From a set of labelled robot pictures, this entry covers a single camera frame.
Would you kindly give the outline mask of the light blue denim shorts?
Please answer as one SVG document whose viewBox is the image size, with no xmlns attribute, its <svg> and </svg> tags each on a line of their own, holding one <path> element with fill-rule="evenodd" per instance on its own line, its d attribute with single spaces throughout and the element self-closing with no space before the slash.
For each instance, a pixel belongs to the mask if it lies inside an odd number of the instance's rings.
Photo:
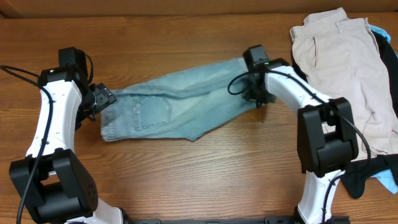
<svg viewBox="0 0 398 224">
<path fill-rule="evenodd" d="M 234 58 L 114 90 L 116 102 L 101 112 L 101 135 L 194 141 L 256 107 L 237 94 L 243 82 L 235 77 L 247 70 L 243 58 Z"/>
</svg>

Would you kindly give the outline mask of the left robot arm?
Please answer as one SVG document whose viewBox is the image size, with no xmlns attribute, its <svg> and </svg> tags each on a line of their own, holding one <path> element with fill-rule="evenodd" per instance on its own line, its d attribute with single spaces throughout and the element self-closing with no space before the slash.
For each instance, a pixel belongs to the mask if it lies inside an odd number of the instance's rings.
<svg viewBox="0 0 398 224">
<path fill-rule="evenodd" d="M 120 208 L 101 200 L 94 178 L 77 158 L 75 131 L 85 119 L 96 120 L 116 97 L 93 80 L 93 62 L 75 47 L 58 51 L 59 66 L 42 70 L 37 129 L 25 158 L 11 162 L 9 176 L 36 223 L 130 223 Z"/>
</svg>

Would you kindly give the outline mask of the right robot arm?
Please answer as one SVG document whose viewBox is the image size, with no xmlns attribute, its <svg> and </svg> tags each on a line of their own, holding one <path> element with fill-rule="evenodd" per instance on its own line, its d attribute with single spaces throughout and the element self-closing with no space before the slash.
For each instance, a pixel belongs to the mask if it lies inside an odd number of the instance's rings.
<svg viewBox="0 0 398 224">
<path fill-rule="evenodd" d="M 282 100 L 297 115 L 297 154 L 305 174 L 293 215 L 268 216 L 265 223 L 349 223 L 331 205 L 339 179 L 358 156 L 351 105 L 312 88 L 282 58 L 271 60 L 261 45 L 243 53 L 248 68 L 244 97 L 257 106 Z"/>
</svg>

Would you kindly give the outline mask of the beige shorts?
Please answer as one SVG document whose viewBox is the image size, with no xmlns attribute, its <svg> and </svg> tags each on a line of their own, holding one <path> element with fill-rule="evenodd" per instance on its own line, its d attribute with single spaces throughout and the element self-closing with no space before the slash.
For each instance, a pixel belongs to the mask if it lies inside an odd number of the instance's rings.
<svg viewBox="0 0 398 224">
<path fill-rule="evenodd" d="M 349 101 L 372 155 L 397 153 L 389 74 L 368 20 L 350 19 L 340 7 L 308 15 L 290 36 L 294 61 L 310 86 Z"/>
</svg>

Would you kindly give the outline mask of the black garment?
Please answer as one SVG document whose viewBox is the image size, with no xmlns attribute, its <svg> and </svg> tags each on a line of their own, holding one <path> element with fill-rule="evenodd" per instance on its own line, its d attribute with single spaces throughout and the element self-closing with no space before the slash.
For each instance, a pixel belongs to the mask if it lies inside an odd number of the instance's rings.
<svg viewBox="0 0 398 224">
<path fill-rule="evenodd" d="M 371 166 L 368 170 L 363 170 L 363 166 L 366 165 L 366 148 L 362 142 L 358 143 L 359 154 L 354 162 L 352 169 L 355 171 L 354 174 L 348 175 L 342 179 L 344 186 L 353 198 L 360 198 L 364 193 L 366 180 L 372 177 L 374 174 L 386 169 L 386 164 L 384 162 L 379 162 L 378 159 L 385 156 L 397 157 L 395 154 L 378 154 L 376 156 L 372 155 Z"/>
</svg>

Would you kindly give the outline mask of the light blue garment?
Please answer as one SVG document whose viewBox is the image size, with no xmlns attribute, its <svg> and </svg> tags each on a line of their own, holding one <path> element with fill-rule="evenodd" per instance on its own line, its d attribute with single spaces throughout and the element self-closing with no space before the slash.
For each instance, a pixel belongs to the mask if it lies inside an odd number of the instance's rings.
<svg viewBox="0 0 398 224">
<path fill-rule="evenodd" d="M 375 35 L 377 44 L 379 46 L 380 57 L 387 67 L 389 73 L 390 92 L 392 97 L 392 104 L 395 114 L 397 114 L 397 55 L 390 45 L 391 37 L 382 28 L 370 25 L 372 32 Z M 386 169 L 373 177 L 385 186 L 392 194 L 397 193 L 397 157 L 385 156 L 378 159 L 379 162 L 386 164 Z"/>
</svg>

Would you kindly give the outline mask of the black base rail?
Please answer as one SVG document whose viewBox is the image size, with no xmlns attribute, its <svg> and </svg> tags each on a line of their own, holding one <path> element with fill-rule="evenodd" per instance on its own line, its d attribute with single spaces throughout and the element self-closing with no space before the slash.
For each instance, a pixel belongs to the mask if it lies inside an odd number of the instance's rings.
<svg viewBox="0 0 398 224">
<path fill-rule="evenodd" d="M 160 220 L 160 219 L 127 219 L 128 224 L 298 224 L 293 216 L 271 216 L 260 219 L 221 219 L 221 220 Z"/>
</svg>

